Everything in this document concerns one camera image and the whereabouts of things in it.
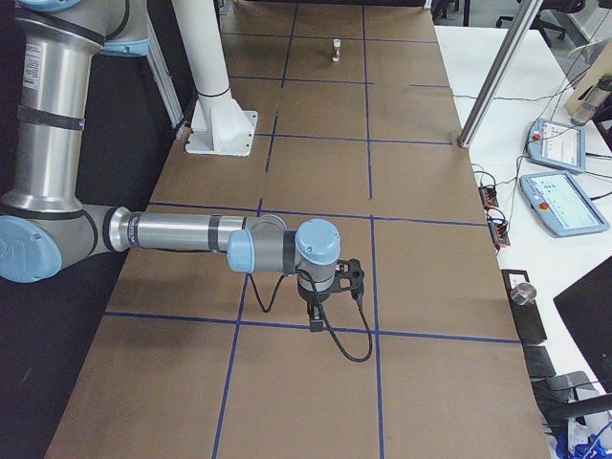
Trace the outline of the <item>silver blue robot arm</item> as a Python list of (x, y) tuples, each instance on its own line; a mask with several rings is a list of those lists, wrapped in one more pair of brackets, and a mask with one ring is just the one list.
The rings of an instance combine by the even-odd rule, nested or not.
[(20, 1), (26, 35), (11, 191), (1, 199), (1, 274), (32, 283), (88, 257), (129, 249), (223, 253), (238, 273), (295, 276), (310, 328), (329, 327), (323, 302), (339, 290), (337, 228), (312, 219), (290, 230), (261, 217), (133, 212), (84, 205), (78, 161), (94, 55), (149, 49), (143, 1)]

